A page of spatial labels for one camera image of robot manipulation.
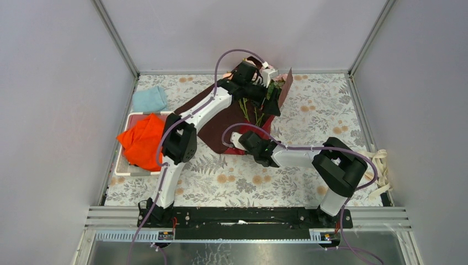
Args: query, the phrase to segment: white rope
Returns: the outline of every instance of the white rope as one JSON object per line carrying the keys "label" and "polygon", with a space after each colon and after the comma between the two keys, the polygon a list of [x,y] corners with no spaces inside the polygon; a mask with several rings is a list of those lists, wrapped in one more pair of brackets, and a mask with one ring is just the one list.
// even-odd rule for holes
{"label": "white rope", "polygon": [[[392,190],[392,186],[388,179],[389,169],[387,168],[387,150],[382,149],[378,150],[375,153],[367,152],[367,151],[358,151],[363,156],[366,156],[372,160],[375,167],[377,167],[377,171],[379,175],[377,176],[377,186],[379,187],[377,190],[371,192],[369,194],[369,199],[374,200],[380,194],[386,192],[387,190]],[[368,179],[373,179],[374,174],[372,172],[367,171],[364,174]]]}

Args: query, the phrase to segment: white fabric strap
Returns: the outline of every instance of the white fabric strap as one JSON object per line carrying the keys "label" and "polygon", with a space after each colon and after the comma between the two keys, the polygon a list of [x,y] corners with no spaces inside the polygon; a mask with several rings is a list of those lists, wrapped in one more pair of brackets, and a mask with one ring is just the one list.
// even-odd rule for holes
{"label": "white fabric strap", "polygon": [[[377,186],[379,188],[369,194],[369,199],[374,200],[380,194],[386,192],[387,190],[392,190],[392,186],[388,179],[389,169],[387,168],[387,150],[385,149],[378,150],[376,153],[367,152],[367,151],[358,151],[358,153],[370,158],[379,173],[379,175],[377,176],[378,179],[376,181]],[[370,169],[370,171],[368,170],[364,175],[369,179],[374,178],[374,173],[372,169]]]}

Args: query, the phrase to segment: gray wall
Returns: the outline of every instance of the gray wall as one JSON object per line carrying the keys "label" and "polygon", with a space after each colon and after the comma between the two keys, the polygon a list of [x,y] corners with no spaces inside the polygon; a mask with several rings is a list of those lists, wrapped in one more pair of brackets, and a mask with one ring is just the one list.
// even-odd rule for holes
{"label": "gray wall", "polygon": [[[244,48],[295,70],[350,68],[385,0],[104,0],[140,71],[213,71]],[[245,54],[223,60],[232,69]]]}
{"label": "gray wall", "polygon": [[399,1],[355,77],[425,264],[466,264],[468,1]]}
{"label": "gray wall", "polygon": [[0,263],[69,264],[132,77],[91,1],[0,2]]}

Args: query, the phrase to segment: blue towel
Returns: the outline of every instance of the blue towel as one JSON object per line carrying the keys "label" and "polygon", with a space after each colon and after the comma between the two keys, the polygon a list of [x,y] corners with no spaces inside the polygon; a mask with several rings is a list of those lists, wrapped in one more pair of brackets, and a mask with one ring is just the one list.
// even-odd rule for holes
{"label": "blue towel", "polygon": [[164,88],[155,86],[133,94],[134,112],[160,112],[167,110],[167,97]]}

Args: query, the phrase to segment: red cloth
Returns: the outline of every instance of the red cloth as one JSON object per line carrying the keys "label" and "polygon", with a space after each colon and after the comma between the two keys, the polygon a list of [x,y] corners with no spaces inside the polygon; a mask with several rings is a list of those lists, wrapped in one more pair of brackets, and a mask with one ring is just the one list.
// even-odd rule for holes
{"label": "red cloth", "polygon": [[117,136],[124,147],[123,155],[130,164],[148,171],[161,171],[156,163],[156,151],[164,130],[164,121],[151,113],[136,125]]}

